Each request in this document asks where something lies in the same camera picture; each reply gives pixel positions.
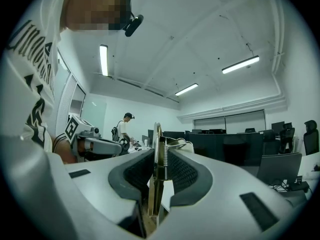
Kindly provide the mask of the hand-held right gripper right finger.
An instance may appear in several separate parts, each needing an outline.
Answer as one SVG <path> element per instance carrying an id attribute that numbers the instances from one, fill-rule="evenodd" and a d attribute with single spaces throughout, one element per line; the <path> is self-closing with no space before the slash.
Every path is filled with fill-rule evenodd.
<path id="1" fill-rule="evenodd" d="M 279 240 L 306 205 L 287 200 L 246 170 L 175 150 L 194 167 L 196 182 L 175 194 L 159 227 L 163 240 Z"/>

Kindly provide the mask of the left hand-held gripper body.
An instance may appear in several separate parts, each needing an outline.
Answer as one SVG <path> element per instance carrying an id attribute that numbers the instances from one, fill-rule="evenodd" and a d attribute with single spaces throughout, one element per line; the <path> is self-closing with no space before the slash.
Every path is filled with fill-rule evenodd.
<path id="1" fill-rule="evenodd" d="M 72 153 L 77 161 L 85 161 L 85 157 L 79 154 L 78 140 L 80 139 L 100 139 L 101 134 L 98 127 L 91 125 L 85 119 L 72 115 L 65 128 L 65 137 L 70 143 Z"/>

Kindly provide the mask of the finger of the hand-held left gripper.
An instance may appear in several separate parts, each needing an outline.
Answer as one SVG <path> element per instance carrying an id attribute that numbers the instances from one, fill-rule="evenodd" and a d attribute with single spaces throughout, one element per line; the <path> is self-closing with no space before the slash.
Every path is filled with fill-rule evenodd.
<path id="1" fill-rule="evenodd" d="M 121 142 L 102 138 L 86 138 L 84 140 L 85 150 L 98 156 L 116 157 L 126 153 L 130 147 L 127 140 Z"/>

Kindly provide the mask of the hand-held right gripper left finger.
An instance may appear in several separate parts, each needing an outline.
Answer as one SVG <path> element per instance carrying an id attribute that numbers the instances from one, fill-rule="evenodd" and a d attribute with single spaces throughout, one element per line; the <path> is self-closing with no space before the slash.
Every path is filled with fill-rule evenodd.
<path id="1" fill-rule="evenodd" d="M 50 240 L 142 240 L 141 193 L 125 180 L 125 155 L 64 164 L 19 138 L 2 140 L 2 173 L 24 215 Z"/>

